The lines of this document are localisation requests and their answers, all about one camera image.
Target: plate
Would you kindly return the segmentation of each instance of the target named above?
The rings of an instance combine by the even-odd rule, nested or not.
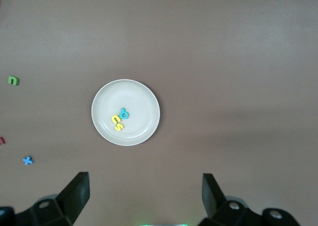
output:
[[[155,95],[145,85],[119,79],[98,91],[91,117],[105,139],[117,145],[133,146],[146,141],[155,132],[160,108]]]

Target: metal screw head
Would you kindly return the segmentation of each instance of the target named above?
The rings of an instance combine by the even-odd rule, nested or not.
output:
[[[239,210],[239,205],[236,202],[230,202],[229,206],[232,210]]]
[[[42,208],[48,207],[49,204],[50,204],[50,202],[45,201],[45,202],[43,202],[43,203],[41,203],[41,204],[39,205],[39,208],[42,209]]]
[[[280,212],[278,212],[278,211],[276,211],[276,210],[271,210],[270,212],[269,212],[269,214],[271,215],[271,217],[273,217],[273,218],[276,218],[276,219],[281,219],[281,218],[283,218],[283,216],[281,215],[281,213]]]

